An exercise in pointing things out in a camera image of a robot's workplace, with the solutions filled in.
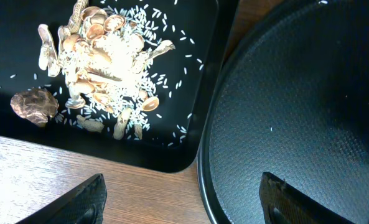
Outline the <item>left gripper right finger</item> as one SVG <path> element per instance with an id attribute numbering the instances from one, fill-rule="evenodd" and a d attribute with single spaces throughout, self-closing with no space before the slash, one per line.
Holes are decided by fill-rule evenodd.
<path id="1" fill-rule="evenodd" d="M 270 172 L 263 172 L 259 198 L 264 221 L 274 223 L 350 223 Z"/>

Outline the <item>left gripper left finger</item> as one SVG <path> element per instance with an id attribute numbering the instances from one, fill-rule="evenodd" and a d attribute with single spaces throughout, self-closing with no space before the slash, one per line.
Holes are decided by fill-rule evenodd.
<path id="1" fill-rule="evenodd" d="M 107 199 L 103 174 L 95 174 L 17 224 L 102 224 Z"/>

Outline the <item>peanut shells and rice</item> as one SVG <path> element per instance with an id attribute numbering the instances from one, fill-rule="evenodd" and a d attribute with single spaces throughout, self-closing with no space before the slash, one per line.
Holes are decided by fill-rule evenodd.
<path id="1" fill-rule="evenodd" d="M 141 139 L 147 126 L 144 114 L 160 104 L 149 69 L 175 45 L 156 37 L 144 11 L 73 3 L 72 15 L 56 33 L 47 24 L 38 26 L 38 66 L 49 77 L 64 77 L 69 93 L 65 107 L 78 110 L 79 128 L 101 133 L 104 123 L 91 114 L 102 111 L 116 119 L 115 140 L 129 131 Z"/>

